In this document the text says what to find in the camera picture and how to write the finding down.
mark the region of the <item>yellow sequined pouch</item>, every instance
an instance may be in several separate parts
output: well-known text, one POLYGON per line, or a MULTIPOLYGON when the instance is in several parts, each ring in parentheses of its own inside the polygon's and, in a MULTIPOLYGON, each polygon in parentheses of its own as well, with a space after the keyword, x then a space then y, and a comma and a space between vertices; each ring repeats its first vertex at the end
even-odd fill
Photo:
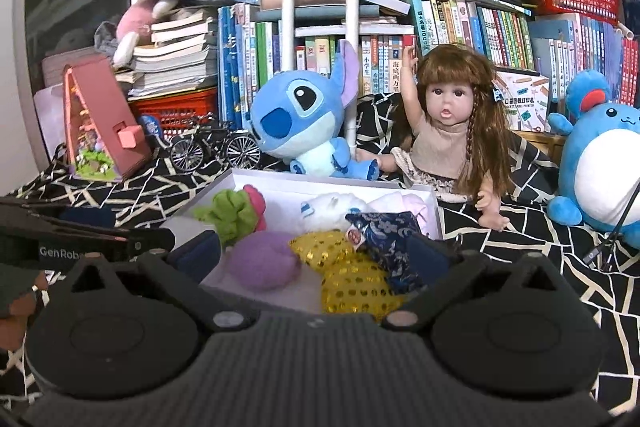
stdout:
POLYGON ((392 295, 386 272, 366 254, 357 253, 324 271, 322 307, 326 313, 369 313, 377 321, 404 303, 392 295))
POLYGON ((320 273, 335 263, 355 256, 353 246, 340 230, 305 233, 289 241, 289 246, 303 263, 320 273))

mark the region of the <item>blue plush toy with white belly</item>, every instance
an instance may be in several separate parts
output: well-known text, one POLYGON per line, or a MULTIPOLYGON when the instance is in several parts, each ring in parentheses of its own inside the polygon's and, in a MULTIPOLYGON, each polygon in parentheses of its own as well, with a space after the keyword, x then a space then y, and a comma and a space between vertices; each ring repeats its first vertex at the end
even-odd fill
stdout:
MULTIPOLYGON (((597 71, 580 72, 569 84, 566 105, 576 123, 552 113, 552 131, 567 136, 560 162, 558 196, 547 207, 561 225, 584 221, 611 232, 640 179, 640 111, 610 103, 610 88, 597 71)), ((624 241, 640 248, 640 198, 620 229, 624 241)))
POLYGON ((375 180, 375 160, 351 158, 347 141, 338 137, 344 108, 358 94, 360 61, 340 40, 327 78, 314 71, 276 74, 255 95, 251 126, 260 149, 289 162, 292 172, 313 176, 375 180))

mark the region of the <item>triangular dollhouse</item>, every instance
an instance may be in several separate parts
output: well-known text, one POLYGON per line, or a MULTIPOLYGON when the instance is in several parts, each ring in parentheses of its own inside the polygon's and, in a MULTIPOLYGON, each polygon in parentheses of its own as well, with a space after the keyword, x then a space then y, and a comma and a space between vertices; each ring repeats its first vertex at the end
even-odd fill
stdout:
POLYGON ((65 70, 65 134, 71 174, 90 181, 121 181, 151 156, 107 57, 65 70))

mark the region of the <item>doll's face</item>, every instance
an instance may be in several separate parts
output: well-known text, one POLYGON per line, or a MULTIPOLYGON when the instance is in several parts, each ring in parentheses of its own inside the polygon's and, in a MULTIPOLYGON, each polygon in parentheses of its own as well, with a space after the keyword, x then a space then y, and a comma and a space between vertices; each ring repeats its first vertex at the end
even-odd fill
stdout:
POLYGON ((443 125, 468 120, 474 108, 474 94, 467 85, 432 84, 426 97, 429 116, 443 125))

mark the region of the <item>long brown hair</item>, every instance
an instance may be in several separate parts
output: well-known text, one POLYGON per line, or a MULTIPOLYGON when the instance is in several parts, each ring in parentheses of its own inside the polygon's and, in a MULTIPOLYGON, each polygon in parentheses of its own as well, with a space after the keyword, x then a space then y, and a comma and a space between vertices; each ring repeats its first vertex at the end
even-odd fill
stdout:
MULTIPOLYGON (((503 195, 511 187, 509 143, 504 104, 494 100, 495 70, 483 55, 466 46, 441 44, 418 62, 418 100, 427 121, 427 89, 433 84, 469 85, 474 94, 474 106, 466 131, 466 162, 456 183, 457 191, 475 197, 484 175, 489 172, 494 193, 503 195)), ((399 103, 393 114, 396 132, 402 148, 411 147, 412 130, 399 103)))

